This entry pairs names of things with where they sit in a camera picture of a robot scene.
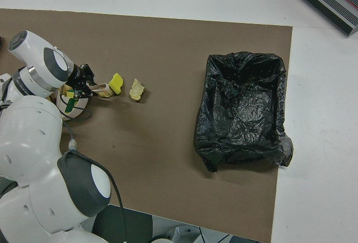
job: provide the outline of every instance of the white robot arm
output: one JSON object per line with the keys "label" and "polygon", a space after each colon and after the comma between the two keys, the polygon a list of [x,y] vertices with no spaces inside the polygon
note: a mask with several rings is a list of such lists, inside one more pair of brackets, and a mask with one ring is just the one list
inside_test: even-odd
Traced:
{"label": "white robot arm", "polygon": [[0,176],[18,184],[0,194],[0,243],[106,242],[74,227],[108,205],[108,176],[71,152],[61,155],[61,116],[44,99],[77,75],[75,65],[29,31],[9,51],[27,67],[0,76]]}

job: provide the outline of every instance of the cable connector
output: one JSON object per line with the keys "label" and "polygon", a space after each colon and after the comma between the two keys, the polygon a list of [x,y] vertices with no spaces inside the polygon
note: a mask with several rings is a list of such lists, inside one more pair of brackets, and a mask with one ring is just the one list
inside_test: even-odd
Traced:
{"label": "cable connector", "polygon": [[71,140],[69,141],[68,149],[70,151],[77,151],[77,141],[74,138],[71,138]]}

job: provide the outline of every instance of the brown table surface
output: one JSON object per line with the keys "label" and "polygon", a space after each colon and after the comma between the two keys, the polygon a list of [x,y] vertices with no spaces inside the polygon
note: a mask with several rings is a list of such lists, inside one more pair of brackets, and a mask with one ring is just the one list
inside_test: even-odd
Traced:
{"label": "brown table surface", "polygon": [[[23,29],[89,64],[97,83],[123,76],[120,96],[92,98],[93,117],[69,124],[79,151],[112,172],[126,207],[270,242],[277,166],[222,165],[212,174],[192,141],[208,55],[275,53],[288,65],[291,27],[0,10],[0,74],[24,66],[7,51]],[[129,97],[134,78],[147,88],[141,102]],[[62,150],[68,138],[64,129]]]}

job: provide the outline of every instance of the trash bag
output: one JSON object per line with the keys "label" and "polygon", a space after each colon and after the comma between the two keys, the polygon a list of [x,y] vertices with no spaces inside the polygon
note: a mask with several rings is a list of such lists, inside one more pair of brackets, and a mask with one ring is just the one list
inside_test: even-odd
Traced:
{"label": "trash bag", "polygon": [[274,54],[210,55],[194,147],[206,168],[266,159],[288,166],[293,144],[285,134],[286,69]]}

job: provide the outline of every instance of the white table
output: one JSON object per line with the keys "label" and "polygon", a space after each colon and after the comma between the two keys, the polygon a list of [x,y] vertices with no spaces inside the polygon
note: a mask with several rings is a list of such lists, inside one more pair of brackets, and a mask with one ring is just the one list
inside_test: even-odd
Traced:
{"label": "white table", "polygon": [[286,132],[272,243],[357,242],[358,34],[347,38],[302,0],[0,0],[0,8],[293,26]]}

